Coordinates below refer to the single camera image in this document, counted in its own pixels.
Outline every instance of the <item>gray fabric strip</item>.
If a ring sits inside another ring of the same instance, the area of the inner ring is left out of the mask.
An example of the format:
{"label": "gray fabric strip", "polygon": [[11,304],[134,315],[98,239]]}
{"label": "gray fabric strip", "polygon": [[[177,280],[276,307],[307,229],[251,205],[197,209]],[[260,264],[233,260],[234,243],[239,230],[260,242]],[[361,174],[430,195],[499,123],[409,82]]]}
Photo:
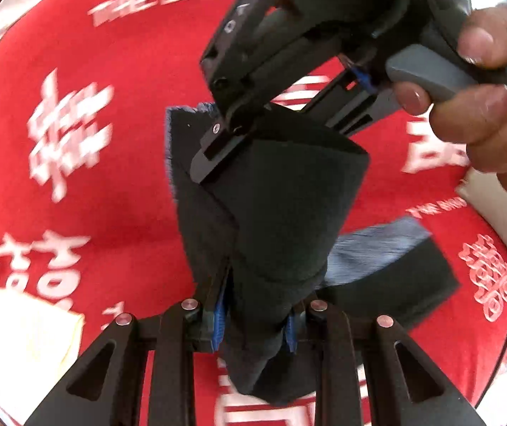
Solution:
{"label": "gray fabric strip", "polygon": [[429,231],[411,216],[340,236],[328,255],[328,271],[318,289],[371,275],[429,237]]}

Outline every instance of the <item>yellow cloth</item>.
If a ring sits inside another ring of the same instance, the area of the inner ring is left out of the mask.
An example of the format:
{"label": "yellow cloth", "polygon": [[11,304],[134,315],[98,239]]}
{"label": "yellow cloth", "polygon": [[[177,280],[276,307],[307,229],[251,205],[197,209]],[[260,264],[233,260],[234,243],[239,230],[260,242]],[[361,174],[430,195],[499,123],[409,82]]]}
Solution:
{"label": "yellow cloth", "polygon": [[78,358],[84,315],[0,289],[0,407],[24,424]]}

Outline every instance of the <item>human hand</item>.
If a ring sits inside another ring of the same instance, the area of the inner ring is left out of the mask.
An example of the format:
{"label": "human hand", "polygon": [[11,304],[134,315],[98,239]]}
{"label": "human hand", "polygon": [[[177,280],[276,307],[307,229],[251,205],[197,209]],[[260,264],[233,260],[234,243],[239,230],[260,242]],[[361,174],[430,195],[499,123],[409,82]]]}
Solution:
{"label": "human hand", "polygon": [[[457,52],[487,69],[507,65],[507,5],[473,12],[462,29]],[[431,105],[428,93],[416,84],[397,83],[394,90],[411,115],[421,115]],[[436,104],[429,120],[439,139],[466,144],[473,167],[497,173],[507,190],[507,86],[465,89],[450,101]]]}

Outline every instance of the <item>gray trigger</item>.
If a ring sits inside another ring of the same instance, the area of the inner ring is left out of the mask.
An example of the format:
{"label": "gray trigger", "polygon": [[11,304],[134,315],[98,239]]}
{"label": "gray trigger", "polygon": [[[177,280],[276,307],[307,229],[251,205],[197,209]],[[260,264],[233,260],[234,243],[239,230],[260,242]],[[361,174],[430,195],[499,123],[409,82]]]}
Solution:
{"label": "gray trigger", "polygon": [[460,90],[478,84],[468,73],[423,45],[410,45],[394,54],[386,62],[386,72],[392,82],[421,86],[436,103],[448,101]]}

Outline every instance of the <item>folded black cloth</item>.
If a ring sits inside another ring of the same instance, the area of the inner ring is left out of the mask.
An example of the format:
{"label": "folded black cloth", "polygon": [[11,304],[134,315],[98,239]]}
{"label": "folded black cloth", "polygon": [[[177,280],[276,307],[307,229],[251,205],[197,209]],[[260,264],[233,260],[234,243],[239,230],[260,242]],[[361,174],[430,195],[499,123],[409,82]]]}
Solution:
{"label": "folded black cloth", "polygon": [[[368,155],[284,107],[274,105],[260,117],[257,133],[222,171],[202,185],[192,182],[190,163],[216,115],[211,104],[167,112],[167,169],[179,229],[197,282],[231,265],[232,299],[220,347],[230,379],[242,394],[284,404],[316,388],[309,348],[299,344],[293,355],[283,338],[291,307],[313,290],[353,315],[390,313],[403,324],[409,315],[411,324],[456,282],[428,233],[408,221],[399,224],[399,240],[391,247],[383,242],[382,259],[366,262],[363,255],[346,254],[354,242],[360,251],[369,248],[366,240],[374,237],[370,231],[338,239]],[[375,238],[394,230],[379,226]],[[423,281],[408,283],[417,272]],[[375,279],[378,273],[389,277]],[[414,283],[432,286],[416,289]],[[401,286],[406,293],[398,293]],[[388,295],[389,306],[373,304],[375,297]]]}

